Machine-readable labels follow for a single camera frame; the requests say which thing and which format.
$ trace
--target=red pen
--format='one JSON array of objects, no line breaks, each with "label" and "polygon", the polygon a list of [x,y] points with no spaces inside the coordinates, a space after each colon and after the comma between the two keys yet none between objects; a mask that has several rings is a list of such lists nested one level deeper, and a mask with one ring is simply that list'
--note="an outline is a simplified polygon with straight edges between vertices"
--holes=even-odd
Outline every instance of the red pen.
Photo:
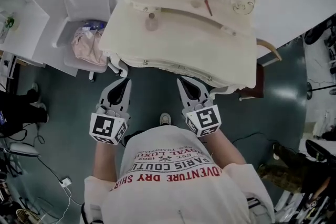
[{"label": "red pen", "polygon": [[204,3],[206,5],[206,7],[208,8],[208,11],[209,11],[210,15],[212,16],[212,11],[211,11],[210,6],[209,6],[209,1],[205,0]]}]

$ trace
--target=gray plastic chair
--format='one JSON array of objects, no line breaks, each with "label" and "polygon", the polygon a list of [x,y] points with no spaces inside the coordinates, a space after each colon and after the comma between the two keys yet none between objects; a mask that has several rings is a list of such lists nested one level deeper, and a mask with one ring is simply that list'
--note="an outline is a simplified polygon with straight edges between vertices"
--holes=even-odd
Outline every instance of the gray plastic chair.
[{"label": "gray plastic chair", "polygon": [[65,47],[64,64],[69,67],[90,71],[89,79],[94,81],[94,72],[103,73],[108,65],[97,66],[78,59],[72,50],[71,42],[75,31],[83,26],[84,20],[101,20],[107,22],[115,7],[115,0],[64,0],[68,17],[56,41],[56,47]]}]

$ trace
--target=power outlet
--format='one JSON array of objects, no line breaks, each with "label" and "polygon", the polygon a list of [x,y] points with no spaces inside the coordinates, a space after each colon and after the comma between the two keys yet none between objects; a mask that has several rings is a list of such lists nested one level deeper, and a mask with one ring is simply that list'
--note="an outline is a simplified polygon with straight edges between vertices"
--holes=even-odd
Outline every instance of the power outlet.
[{"label": "power outlet", "polygon": [[64,178],[63,180],[60,181],[60,185],[62,186],[62,188],[71,185],[71,179],[69,177]]}]

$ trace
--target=white dressing table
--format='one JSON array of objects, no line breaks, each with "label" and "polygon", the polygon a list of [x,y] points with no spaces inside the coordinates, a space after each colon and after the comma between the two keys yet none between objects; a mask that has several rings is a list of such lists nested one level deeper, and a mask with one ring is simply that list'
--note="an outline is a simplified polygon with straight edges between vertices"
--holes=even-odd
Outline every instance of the white dressing table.
[{"label": "white dressing table", "polygon": [[[112,63],[156,67],[196,77],[231,93],[256,84],[256,37],[250,16],[256,0],[119,1],[99,48]],[[148,31],[154,13],[159,26]]]}]

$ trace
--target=green floor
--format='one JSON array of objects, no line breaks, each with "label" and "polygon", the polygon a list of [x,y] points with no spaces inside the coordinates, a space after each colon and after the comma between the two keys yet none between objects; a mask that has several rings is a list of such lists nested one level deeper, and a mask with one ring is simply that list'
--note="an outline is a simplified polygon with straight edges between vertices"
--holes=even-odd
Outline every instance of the green floor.
[{"label": "green floor", "polygon": [[[265,68],[265,97],[238,101],[237,94],[217,95],[222,117],[222,131],[232,141],[253,132],[263,132],[270,140],[278,140],[287,147],[297,148],[306,115],[306,65],[302,42],[292,42],[279,49],[283,62]],[[267,61],[266,56],[260,62]],[[159,123],[162,112],[171,114],[173,123],[186,128],[181,118],[182,104],[176,84],[178,76],[153,68],[131,68],[132,79],[130,127],[127,134],[146,130]],[[83,202],[83,180],[92,172],[95,142],[89,136],[90,114],[104,87],[118,79],[111,70],[98,74],[95,83],[88,80],[88,72],[79,71],[76,78],[56,69],[23,67],[20,70],[18,94],[25,94],[32,82],[41,88],[42,101],[49,110],[50,121],[40,134],[45,145],[36,142],[41,159],[59,177],[70,177],[73,198]],[[27,143],[36,135],[29,126]],[[236,143],[247,162],[258,167],[271,156],[272,142],[256,135]],[[20,177],[30,197],[41,197],[53,204],[52,213],[61,217],[68,198],[57,179],[35,158],[20,157],[25,174]],[[277,201],[281,190],[265,183],[272,200]],[[80,208],[71,204],[63,223],[77,223]]]}]

